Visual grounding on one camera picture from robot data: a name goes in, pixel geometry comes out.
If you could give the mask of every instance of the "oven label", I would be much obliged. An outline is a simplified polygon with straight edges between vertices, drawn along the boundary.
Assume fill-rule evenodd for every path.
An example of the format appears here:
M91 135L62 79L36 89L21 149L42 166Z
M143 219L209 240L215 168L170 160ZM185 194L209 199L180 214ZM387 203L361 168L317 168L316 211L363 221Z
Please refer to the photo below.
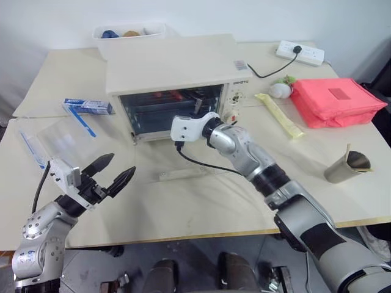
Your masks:
M247 64L243 60L236 60L233 62L237 70L248 69Z

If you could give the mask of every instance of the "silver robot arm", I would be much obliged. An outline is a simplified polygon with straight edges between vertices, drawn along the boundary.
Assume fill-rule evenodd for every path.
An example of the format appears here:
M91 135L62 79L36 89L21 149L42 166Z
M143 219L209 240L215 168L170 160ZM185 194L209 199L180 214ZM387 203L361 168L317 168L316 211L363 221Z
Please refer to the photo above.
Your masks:
M307 251L332 292L391 292L391 267L363 245L342 236L324 208L243 128L224 124L215 113L201 119L175 117L176 142L206 138L276 210L274 221L292 248Z
M102 171L114 154L99 157L81 173L62 160L52 160L50 175L66 192L33 213L22 229L22 240L12 258L16 293L57 293L64 264L65 239L86 210L114 198L130 181L136 170L125 170L108 188L92 177Z

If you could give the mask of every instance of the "white table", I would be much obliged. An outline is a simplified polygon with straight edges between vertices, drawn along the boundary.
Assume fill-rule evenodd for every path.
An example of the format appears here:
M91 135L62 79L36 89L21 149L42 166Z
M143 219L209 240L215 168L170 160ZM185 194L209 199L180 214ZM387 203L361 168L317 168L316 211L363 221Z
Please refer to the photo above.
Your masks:
M254 67L263 66L265 72L286 62L273 56L275 43L241 46L248 55L248 62ZM50 62L45 62L26 97L30 100L23 102L15 113L24 115L31 111L33 104L54 99L54 92L51 92L54 88L43 90L42 95L38 95L40 88L51 87L45 83L43 77L50 79L50 84L59 83L59 87L65 91L65 94L58 91L61 96L57 99L59 101L65 97L105 99L104 96L86 96L89 91L82 86L83 76L80 75L79 80L74 76L75 72L70 71L67 74L68 79L63 75L66 71L64 68L71 70L78 66L85 68L81 74L86 73L88 68L83 62L84 55L86 64L91 62L95 69L91 70L90 74L104 76L104 63L95 50L69 50L69 55L66 51L50 53ZM97 69L99 66L96 63L102 63L101 71ZM61 85L60 80L56 81L57 71L64 84L79 84L78 92L75 91L75 94L70 96L72 90ZM287 73L298 78L336 77L328 65L314 68L294 64L280 76L277 74L276 78ZM87 83L89 87L94 84L101 90L104 89L101 84L104 79L97 81L91 76L87 79L90 80ZM250 92L255 93L258 89L266 88L271 81L257 81L258 87L253 84ZM391 221L391 151L376 128L368 124L338 129L309 129L289 100L283 101L281 108L306 132L305 137L297 141L289 140L268 110L252 98L241 111L238 125L247 128L254 140L276 159L287 174L298 180L329 211L338 226ZM47 111L46 116L56 116L56 113ZM251 123L254 117L257 122ZM31 123L35 128L41 129L60 119L37 118L31 119ZM94 143L96 154L115 153L109 167L97 174L96 180L102 186L108 186L115 176L132 165L137 166L137 172L130 184L115 199L106 199L95 211L87 212L80 218L68 237L68 247L278 232L272 220L274 213L263 203L262 195L244 178L220 173L198 178L156 181L152 175L165 170L195 166L180 158L169 140L133 146L130 138L122 134L123 125L117 121L115 115L86 117L86 120L98 133ZM338 185L331 184L323 178L323 171L342 156L347 143L351 143L354 150L369 157L374 172ZM203 141L187 143L186 148L200 161L230 166L216 151L205 146ZM89 159L86 156L80 167L85 167ZM0 162L0 186L3 189L0 195L0 229L6 231L0 243L0 250L14 250L19 244L20 229L30 213L35 189L42 174L21 142L15 120L10 122L0 143ZM59 194L57 186L50 179L47 180L38 206L55 199Z

